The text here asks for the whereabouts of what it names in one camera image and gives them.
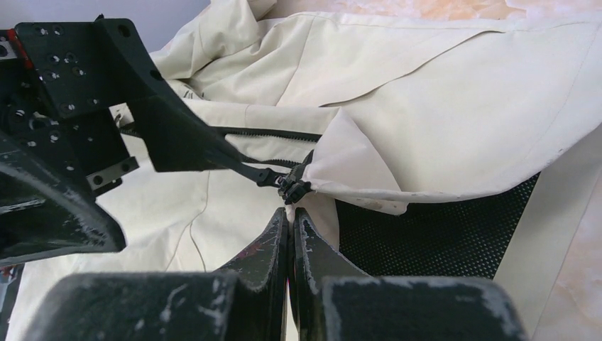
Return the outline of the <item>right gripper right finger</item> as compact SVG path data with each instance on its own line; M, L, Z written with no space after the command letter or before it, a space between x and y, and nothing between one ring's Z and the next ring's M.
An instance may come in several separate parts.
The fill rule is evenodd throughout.
M291 227L290 304L301 340L526 340L508 294L484 278L370 276L310 214Z

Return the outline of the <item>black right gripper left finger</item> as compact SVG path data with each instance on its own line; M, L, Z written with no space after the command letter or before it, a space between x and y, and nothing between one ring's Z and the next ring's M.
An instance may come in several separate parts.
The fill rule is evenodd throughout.
M212 272L75 274L45 297L26 340L284 340L288 219Z

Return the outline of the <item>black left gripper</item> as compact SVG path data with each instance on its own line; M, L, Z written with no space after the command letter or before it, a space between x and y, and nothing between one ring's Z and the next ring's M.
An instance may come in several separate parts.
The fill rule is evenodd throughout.
M165 81L127 18L23 22L1 31L1 265L119 252L119 223L95 197L134 169L124 135L159 173L254 168Z

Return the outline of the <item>beige zip jacket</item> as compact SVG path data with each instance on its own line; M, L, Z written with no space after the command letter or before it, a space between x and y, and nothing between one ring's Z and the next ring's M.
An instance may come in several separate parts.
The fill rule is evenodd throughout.
M213 1L162 50L165 81L244 164L281 173L259 187L229 169L134 169L95 197L124 233L119 252L19 268L1 339L25 333L75 274L212 272L305 209L370 276L484 278L530 339L601 172L601 15L423 21Z

